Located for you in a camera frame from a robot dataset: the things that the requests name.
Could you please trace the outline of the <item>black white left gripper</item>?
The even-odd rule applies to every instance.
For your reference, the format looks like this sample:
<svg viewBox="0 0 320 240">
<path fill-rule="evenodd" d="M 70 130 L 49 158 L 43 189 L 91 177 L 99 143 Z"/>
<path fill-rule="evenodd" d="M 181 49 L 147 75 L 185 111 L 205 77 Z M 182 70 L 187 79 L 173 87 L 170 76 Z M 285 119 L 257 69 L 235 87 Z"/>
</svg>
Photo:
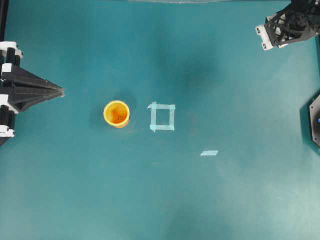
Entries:
<svg viewBox="0 0 320 240">
<path fill-rule="evenodd" d="M 0 145 L 16 136 L 16 115 L 64 96 L 64 89 L 20 67 L 23 53 L 16 42 L 0 43 Z M 18 85 L 49 90 L 19 92 Z"/>
</svg>

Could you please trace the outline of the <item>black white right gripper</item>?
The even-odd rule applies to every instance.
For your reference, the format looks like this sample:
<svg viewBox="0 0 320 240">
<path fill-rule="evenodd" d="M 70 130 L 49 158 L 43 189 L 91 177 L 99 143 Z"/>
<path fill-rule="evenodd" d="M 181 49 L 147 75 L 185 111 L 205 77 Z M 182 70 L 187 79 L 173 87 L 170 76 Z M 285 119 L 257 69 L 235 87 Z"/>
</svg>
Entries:
<svg viewBox="0 0 320 240">
<path fill-rule="evenodd" d="M 320 34 L 320 2 L 292 0 L 283 10 L 266 17 L 255 30 L 264 51 L 307 41 Z"/>
</svg>

